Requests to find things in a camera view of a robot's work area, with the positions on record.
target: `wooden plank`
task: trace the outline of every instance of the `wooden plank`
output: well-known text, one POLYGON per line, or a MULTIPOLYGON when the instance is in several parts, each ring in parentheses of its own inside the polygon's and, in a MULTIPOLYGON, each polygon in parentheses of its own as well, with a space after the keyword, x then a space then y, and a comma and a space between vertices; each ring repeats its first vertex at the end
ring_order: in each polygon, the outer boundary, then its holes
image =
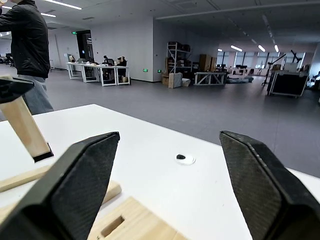
MULTIPOLYGON (((121 192, 122 192, 121 186, 117 182, 111 180, 109 182, 109 186, 106 191, 105 197, 102 201, 102 204, 105 204, 105 203, 109 202, 110 200, 114 199, 121 192)), ((15 208, 15 206, 17 204, 18 203, 16 202, 16 203, 8 205, 6 207, 0 208, 0 224, 8 216, 8 214, 15 208)))
POLYGON ((186 238, 130 197, 93 224, 88 240, 186 240, 186 238))
MULTIPOLYGON (((12 80, 10 75, 1 78, 12 80)), ((33 158, 50 152, 22 96, 12 102, 0 104, 0 110, 33 158)))
POLYGON ((38 169, 27 171, 17 176, 2 180, 0 181, 0 193, 30 183, 34 180, 38 180, 45 175, 50 168, 51 165, 43 166, 38 169))

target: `rectangular slot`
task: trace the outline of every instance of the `rectangular slot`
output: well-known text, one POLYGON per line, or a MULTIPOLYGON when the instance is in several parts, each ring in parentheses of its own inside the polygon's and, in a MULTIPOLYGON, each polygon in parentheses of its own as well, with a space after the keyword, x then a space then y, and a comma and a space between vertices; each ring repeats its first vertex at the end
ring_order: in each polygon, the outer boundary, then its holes
POLYGON ((102 231, 101 235, 106 238, 108 237, 114 230, 119 227, 125 219, 122 216, 117 217, 110 225, 106 226, 102 231))

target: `office desk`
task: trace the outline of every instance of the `office desk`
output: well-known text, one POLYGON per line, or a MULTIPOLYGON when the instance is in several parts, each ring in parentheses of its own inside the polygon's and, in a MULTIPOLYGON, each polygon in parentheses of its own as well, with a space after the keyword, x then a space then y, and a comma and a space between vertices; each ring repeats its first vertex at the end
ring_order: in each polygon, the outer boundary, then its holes
MULTIPOLYGON (((251 240, 233 193, 222 147, 98 105, 34 116, 54 157, 34 164, 7 121, 0 122, 0 180, 54 163, 72 144, 119 131, 111 179, 123 193, 98 218, 133 196, 190 240, 251 240), (182 166, 177 154, 196 162, 182 166)), ((292 172, 320 201, 320 179, 292 172)), ((0 194, 0 207, 21 199, 34 183, 0 194)))
POLYGON ((73 75, 72 66, 80 66, 81 67, 81 76, 84 83, 92 83, 92 82, 101 82, 102 87, 105 86, 117 86, 117 85, 131 85, 131 78, 130 78, 130 69, 128 66, 108 66, 108 65, 90 65, 86 63, 75 63, 75 62, 67 62, 67 70, 69 72, 70 80, 76 79, 79 77, 73 75), (86 76, 86 68, 92 68, 94 72, 94 77, 87 77, 86 76), (105 84, 103 79, 103 69, 113 69, 114 70, 114 83, 105 84), (126 69, 128 75, 128 82, 120 82, 119 81, 119 69, 126 69))

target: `ceiling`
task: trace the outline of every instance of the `ceiling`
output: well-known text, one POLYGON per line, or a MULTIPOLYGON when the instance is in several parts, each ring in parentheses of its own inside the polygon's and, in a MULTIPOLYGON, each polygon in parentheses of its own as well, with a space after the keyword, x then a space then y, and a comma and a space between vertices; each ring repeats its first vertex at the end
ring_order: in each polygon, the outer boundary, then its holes
POLYGON ((231 51, 231 45, 245 51, 258 51, 260 44, 274 52, 275 42, 282 52, 290 49, 312 52, 320 42, 320 0, 57 1, 82 8, 35 0, 40 12, 56 15, 44 18, 49 27, 58 29, 76 31, 152 17, 213 38, 224 51, 231 51))

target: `black jacket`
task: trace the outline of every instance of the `black jacket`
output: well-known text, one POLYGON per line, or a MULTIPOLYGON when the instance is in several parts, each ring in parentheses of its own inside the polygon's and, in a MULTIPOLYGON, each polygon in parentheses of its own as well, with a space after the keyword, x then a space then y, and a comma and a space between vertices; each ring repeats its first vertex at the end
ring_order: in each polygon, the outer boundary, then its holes
POLYGON ((47 78, 50 70, 48 28, 35 1, 23 0, 0 15, 0 32, 9 31, 17 74, 47 78))

